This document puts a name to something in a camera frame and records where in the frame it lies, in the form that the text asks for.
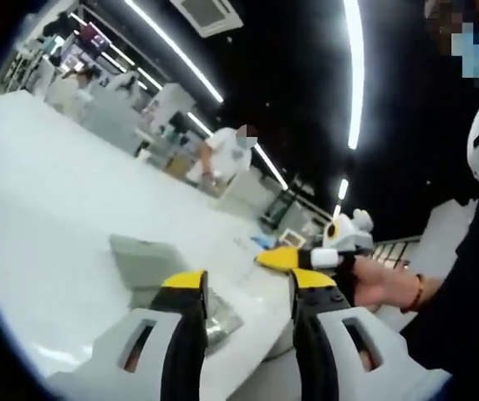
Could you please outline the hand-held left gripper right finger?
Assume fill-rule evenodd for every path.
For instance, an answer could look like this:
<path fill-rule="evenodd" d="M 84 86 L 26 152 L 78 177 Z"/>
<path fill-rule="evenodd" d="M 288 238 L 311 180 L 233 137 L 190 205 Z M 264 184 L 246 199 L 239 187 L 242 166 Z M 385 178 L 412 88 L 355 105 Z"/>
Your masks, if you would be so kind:
<path fill-rule="evenodd" d="M 316 271 L 290 273 L 293 346 L 303 400 L 425 400 L 427 372 L 370 311 Z"/>

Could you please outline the person's right hand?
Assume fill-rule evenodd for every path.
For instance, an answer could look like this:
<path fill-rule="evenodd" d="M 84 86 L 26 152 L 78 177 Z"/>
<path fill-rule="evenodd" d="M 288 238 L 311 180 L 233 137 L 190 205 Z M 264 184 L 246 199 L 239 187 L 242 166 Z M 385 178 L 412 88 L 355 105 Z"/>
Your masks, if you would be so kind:
<path fill-rule="evenodd" d="M 388 269 L 365 256 L 355 258 L 353 274 L 357 278 L 356 306 L 388 305 L 406 309 L 420 294 L 420 280 L 415 274 Z"/>

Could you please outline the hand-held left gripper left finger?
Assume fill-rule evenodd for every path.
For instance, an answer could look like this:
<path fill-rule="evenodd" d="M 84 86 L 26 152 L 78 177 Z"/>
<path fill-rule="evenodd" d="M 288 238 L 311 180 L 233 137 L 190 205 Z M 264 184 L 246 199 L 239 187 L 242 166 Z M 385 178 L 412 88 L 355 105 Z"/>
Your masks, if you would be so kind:
<path fill-rule="evenodd" d="M 93 400 L 198 400 L 208 344 L 204 270 L 167 278 L 147 309 L 130 311 L 96 340 Z"/>

